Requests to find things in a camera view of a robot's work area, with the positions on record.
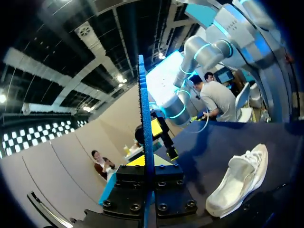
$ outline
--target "shoe sole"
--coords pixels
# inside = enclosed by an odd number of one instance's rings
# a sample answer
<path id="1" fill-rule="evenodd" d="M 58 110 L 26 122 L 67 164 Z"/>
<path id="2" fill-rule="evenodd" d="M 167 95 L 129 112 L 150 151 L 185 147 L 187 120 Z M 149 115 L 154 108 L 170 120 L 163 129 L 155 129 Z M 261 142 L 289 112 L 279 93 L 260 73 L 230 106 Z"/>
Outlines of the shoe sole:
<path id="1" fill-rule="evenodd" d="M 268 150 L 266 148 L 266 146 L 264 144 L 259 144 L 257 145 L 255 148 L 253 148 L 252 151 L 254 150 L 261 150 L 263 151 L 263 155 L 262 155 L 262 162 L 260 165 L 263 165 L 264 168 L 263 170 L 261 171 L 261 179 L 255 184 L 255 186 L 252 188 L 252 190 L 250 190 L 249 192 L 247 192 L 241 199 L 240 201 L 237 202 L 237 204 L 234 204 L 233 206 L 230 206 L 229 208 L 225 209 L 225 210 L 214 210 L 212 209 L 211 207 L 209 207 L 209 205 L 206 203 L 206 210 L 209 212 L 210 215 L 214 216 L 214 217 L 220 217 L 220 218 L 223 218 L 225 217 L 226 215 L 232 213 L 233 211 L 235 211 L 236 209 L 238 209 L 244 199 L 253 191 L 255 191 L 256 189 L 258 189 L 263 181 L 264 181 L 264 178 L 266 176 L 266 172 L 267 172 L 267 167 L 268 167 Z"/>

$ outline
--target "woman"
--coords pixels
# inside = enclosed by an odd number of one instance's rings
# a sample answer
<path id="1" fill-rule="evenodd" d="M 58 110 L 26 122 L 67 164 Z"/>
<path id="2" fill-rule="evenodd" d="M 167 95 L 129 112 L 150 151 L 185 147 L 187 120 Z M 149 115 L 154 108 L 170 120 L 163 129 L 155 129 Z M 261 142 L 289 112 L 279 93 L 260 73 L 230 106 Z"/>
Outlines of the woman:
<path id="1" fill-rule="evenodd" d="M 92 157 L 96 160 L 94 165 L 95 170 L 107 181 L 110 180 L 113 173 L 115 173 L 115 165 L 106 157 L 101 157 L 98 151 L 92 151 Z"/>

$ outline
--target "seated person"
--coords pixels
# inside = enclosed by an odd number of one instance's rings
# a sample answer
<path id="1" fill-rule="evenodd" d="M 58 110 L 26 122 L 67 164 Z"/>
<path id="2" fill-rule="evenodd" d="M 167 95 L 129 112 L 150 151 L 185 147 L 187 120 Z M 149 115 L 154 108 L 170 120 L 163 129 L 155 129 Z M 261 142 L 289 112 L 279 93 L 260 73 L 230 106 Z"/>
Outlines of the seated person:
<path id="1" fill-rule="evenodd" d="M 211 73 L 211 72 L 205 73 L 204 78 L 205 78 L 206 82 L 215 81 L 214 75 L 213 75 L 213 73 Z"/>
<path id="2" fill-rule="evenodd" d="M 94 164 L 95 170 L 109 181 L 112 174 L 115 173 L 115 165 L 106 157 L 101 157 L 98 151 L 92 151 L 92 157 L 96 160 Z"/>
<path id="3" fill-rule="evenodd" d="M 204 83 L 198 75 L 192 76 L 190 80 L 209 109 L 208 113 L 204 112 L 204 116 L 216 117 L 217 121 L 222 122 L 237 120 L 239 113 L 235 107 L 236 98 L 228 88 L 215 81 Z"/>

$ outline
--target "blue sponge strip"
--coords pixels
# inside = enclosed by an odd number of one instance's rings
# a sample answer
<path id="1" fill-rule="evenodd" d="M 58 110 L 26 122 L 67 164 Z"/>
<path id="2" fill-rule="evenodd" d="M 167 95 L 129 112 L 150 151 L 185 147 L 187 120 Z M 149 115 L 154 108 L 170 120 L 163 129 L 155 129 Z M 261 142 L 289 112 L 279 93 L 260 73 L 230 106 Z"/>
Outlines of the blue sponge strip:
<path id="1" fill-rule="evenodd" d="M 146 83 L 146 73 L 144 68 L 143 56 L 138 56 L 139 65 L 139 89 L 140 89 L 140 106 L 142 112 L 142 126 L 144 135 L 144 153 L 145 153 L 145 166 L 149 179 L 152 180 L 154 176 L 154 156 L 153 156 L 153 143 L 152 143 L 152 128 L 150 105 L 148 99 L 148 89 Z"/>
<path id="2" fill-rule="evenodd" d="M 140 93 L 140 108 L 142 114 L 142 127 L 144 135 L 144 159 L 145 159 L 145 171 L 147 175 L 148 187 L 153 185 L 154 179 L 154 156 L 153 156 L 153 142 L 152 142 L 152 128 L 151 128 L 151 116 L 150 105 L 148 99 L 148 89 L 146 83 L 146 73 L 144 69 L 143 56 L 138 56 L 139 65 L 139 93 Z M 152 202 L 153 191 L 149 191 L 146 199 L 146 207 L 144 212 L 144 227 L 148 227 L 148 215 L 149 208 Z"/>

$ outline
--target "ceiling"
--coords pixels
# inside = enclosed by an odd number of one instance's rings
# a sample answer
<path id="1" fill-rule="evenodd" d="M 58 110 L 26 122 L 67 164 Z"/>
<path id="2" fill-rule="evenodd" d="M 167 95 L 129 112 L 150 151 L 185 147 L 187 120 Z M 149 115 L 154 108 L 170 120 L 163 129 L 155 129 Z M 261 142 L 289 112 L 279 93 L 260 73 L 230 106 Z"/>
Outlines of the ceiling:
<path id="1" fill-rule="evenodd" d="M 44 1 L 0 64 L 0 125 L 108 107 L 137 82 L 139 54 L 149 71 L 159 52 L 182 50 L 195 34 L 185 8 L 174 0 Z"/>

